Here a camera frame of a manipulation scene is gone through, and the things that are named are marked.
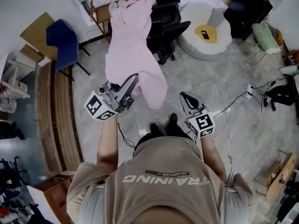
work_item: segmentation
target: wooden cabinet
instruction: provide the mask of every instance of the wooden cabinet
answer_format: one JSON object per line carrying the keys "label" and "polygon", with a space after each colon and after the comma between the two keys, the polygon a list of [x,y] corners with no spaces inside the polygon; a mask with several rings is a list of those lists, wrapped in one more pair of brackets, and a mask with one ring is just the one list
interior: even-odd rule
{"label": "wooden cabinet", "polygon": [[45,219],[54,224],[68,224],[70,217],[66,213],[66,195],[70,184],[68,176],[56,175],[27,187]]}

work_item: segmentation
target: black shoe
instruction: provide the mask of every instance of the black shoe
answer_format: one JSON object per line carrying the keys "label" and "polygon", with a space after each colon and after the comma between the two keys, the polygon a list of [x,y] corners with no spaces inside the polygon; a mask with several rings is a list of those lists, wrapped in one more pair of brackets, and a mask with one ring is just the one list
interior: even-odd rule
{"label": "black shoe", "polygon": [[263,105],[264,105],[264,107],[267,107],[268,106],[268,101],[267,101],[267,99],[268,99],[268,95],[267,95],[267,93],[265,94],[265,97],[264,97],[264,99],[263,99]]}
{"label": "black shoe", "polygon": [[150,124],[150,132],[157,133],[157,132],[161,132],[161,130],[159,129],[158,125],[156,125],[155,123],[152,123],[152,124]]}
{"label": "black shoe", "polygon": [[20,140],[24,140],[24,139],[25,139],[25,138],[24,138],[24,135],[23,135],[23,133],[21,132],[20,129],[16,129],[16,130],[15,130],[15,133],[16,133],[16,135],[20,138]]}
{"label": "black shoe", "polygon": [[175,123],[175,124],[178,123],[178,116],[176,113],[172,113],[172,115],[169,118],[168,123]]}
{"label": "black shoe", "polygon": [[273,99],[271,100],[271,108],[274,112],[276,111],[276,106],[275,106]]}

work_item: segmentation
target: marble floor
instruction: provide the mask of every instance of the marble floor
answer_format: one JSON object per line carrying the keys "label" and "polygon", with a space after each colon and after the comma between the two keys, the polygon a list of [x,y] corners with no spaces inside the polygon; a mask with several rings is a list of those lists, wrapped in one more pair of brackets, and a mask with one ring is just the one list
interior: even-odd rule
{"label": "marble floor", "polygon": [[[246,61],[252,57],[258,47],[251,47],[238,40],[214,61],[197,60],[186,54],[176,43],[175,61],[167,61],[161,69],[168,83],[168,92],[162,108],[148,108],[143,96],[135,97],[133,107],[119,115],[119,123],[126,138],[135,144],[149,131],[150,123],[156,122],[161,128],[168,117],[176,112],[179,125],[184,131],[184,113],[179,100],[181,91],[190,91],[200,95],[209,110],[222,111],[231,101],[247,90],[247,85],[258,87],[276,78],[282,78],[278,68],[284,65],[280,54],[266,55],[258,65],[249,65]],[[91,54],[88,57],[80,53],[80,62],[89,70],[87,76],[79,67],[73,68],[74,109],[77,129],[85,161],[95,162],[96,149],[100,138],[101,122],[90,118],[84,103],[92,90],[105,82],[105,54],[108,50],[106,40],[90,43],[85,47]],[[253,94],[261,101],[257,91]],[[230,120],[224,130],[214,139],[214,143],[223,158],[229,172],[229,159],[234,160],[236,172],[242,173],[247,181],[252,181],[261,169],[267,169],[278,158],[278,149],[299,153],[299,132],[296,126],[295,106],[277,104],[277,111],[270,107],[261,107],[257,100],[242,98],[231,106],[231,112],[225,112],[215,118],[216,134],[223,129],[229,116]],[[132,157],[133,149],[128,147],[119,134],[120,160],[122,164]]]}

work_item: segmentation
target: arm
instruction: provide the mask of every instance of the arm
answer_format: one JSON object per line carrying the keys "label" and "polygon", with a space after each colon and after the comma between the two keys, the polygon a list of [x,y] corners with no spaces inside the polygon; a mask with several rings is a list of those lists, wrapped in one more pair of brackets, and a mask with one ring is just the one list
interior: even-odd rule
{"label": "arm", "polygon": [[224,163],[213,143],[210,135],[200,139],[204,163],[213,170],[216,175],[224,182],[227,181],[226,170]]}
{"label": "arm", "polygon": [[108,163],[114,170],[118,165],[117,115],[106,120],[102,126],[97,152],[97,164]]}

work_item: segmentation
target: pink cloth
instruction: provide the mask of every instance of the pink cloth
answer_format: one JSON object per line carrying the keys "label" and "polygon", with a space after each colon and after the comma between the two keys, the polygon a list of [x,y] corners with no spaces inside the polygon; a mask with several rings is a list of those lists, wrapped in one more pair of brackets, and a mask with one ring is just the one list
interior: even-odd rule
{"label": "pink cloth", "polygon": [[138,73],[133,94],[144,95],[152,109],[162,107],[168,89],[158,62],[146,46],[151,27],[151,8],[155,0],[129,0],[111,16],[112,40],[106,55],[106,77],[122,85]]}

